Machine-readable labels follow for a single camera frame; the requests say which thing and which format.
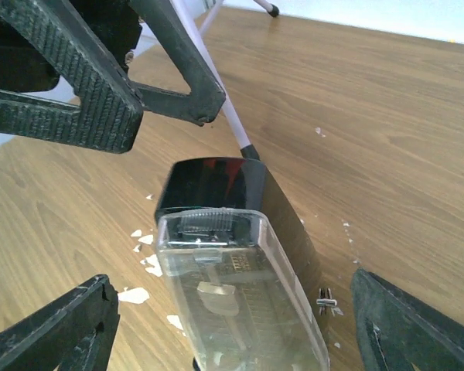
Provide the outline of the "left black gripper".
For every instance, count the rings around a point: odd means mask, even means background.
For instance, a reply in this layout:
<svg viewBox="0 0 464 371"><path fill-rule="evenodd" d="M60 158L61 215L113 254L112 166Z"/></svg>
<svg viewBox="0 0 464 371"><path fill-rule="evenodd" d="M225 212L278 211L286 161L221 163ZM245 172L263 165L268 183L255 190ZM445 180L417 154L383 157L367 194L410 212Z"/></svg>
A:
<svg viewBox="0 0 464 371"><path fill-rule="evenodd" d="M125 71L141 33L128 1L0 1L0 133L130 151L143 108ZM60 77L79 105L23 94Z"/></svg>

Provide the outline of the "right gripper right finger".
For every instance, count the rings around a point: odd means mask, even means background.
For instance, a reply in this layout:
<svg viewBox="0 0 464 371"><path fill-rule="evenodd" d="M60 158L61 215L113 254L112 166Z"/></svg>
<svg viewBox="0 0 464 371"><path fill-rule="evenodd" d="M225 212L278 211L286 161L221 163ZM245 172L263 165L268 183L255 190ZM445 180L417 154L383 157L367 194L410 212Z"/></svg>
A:
<svg viewBox="0 0 464 371"><path fill-rule="evenodd" d="M464 326L358 268L350 285L366 370L464 370Z"/></svg>

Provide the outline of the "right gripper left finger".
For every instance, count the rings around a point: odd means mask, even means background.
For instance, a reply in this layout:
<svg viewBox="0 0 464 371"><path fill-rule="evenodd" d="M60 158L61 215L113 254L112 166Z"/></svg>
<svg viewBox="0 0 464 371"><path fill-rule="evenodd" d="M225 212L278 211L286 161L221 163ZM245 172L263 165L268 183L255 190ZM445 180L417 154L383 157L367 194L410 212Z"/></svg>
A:
<svg viewBox="0 0 464 371"><path fill-rule="evenodd" d="M106 370L118 293L98 274L0 332L0 370Z"/></svg>

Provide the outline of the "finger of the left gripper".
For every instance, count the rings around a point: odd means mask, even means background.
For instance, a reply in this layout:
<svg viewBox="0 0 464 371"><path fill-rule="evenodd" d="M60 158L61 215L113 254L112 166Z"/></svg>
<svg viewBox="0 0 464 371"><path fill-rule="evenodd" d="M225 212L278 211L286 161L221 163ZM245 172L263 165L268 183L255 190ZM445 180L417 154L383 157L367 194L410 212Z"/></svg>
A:
<svg viewBox="0 0 464 371"><path fill-rule="evenodd" d="M145 111L203 126L215 120L226 93L170 1L130 1L190 88L188 94L135 83Z"/></svg>

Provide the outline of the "black metronome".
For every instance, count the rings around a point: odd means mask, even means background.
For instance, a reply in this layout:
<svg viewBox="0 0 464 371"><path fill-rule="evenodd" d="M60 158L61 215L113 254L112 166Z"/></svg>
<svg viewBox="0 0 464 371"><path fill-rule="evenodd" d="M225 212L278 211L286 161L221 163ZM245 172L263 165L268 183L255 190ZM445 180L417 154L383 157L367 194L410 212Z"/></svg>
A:
<svg viewBox="0 0 464 371"><path fill-rule="evenodd" d="M174 164L155 211L157 225L164 215L208 208L254 210L268 218L327 347L330 291L323 281L319 256L266 165L246 158L195 158Z"/></svg>

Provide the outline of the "clear plastic metronome cover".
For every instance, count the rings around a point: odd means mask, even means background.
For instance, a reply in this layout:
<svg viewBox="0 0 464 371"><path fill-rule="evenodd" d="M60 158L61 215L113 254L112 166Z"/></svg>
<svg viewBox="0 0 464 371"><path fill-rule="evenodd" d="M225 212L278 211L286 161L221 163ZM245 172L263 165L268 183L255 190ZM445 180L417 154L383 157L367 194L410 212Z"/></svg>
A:
<svg viewBox="0 0 464 371"><path fill-rule="evenodd" d="M328 370L312 306L268 218L247 209L170 213L157 257L197 370Z"/></svg>

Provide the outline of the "white debris pile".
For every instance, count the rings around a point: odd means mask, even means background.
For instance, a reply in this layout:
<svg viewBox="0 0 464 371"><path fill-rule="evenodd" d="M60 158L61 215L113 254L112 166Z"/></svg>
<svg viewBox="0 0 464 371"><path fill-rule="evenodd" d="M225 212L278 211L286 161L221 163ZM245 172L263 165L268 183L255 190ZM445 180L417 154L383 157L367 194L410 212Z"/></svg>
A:
<svg viewBox="0 0 464 371"><path fill-rule="evenodd" d="M131 233L131 237L137 240L136 245L132 249L135 253L141 253L143 247L150 247L154 242L153 229L150 229L150 234L144 234L141 229L136 229ZM160 267L156 254L151 254L140 260L140 265L145 267L145 271L155 277L161 277L163 275L162 268ZM118 294L118 299L121 302L130 303L133 305L142 305L149 300L151 295L143 287L136 288L123 288L123 291ZM183 325L178 315L167 315L167 321L170 325L181 331L183 336L185 332Z"/></svg>

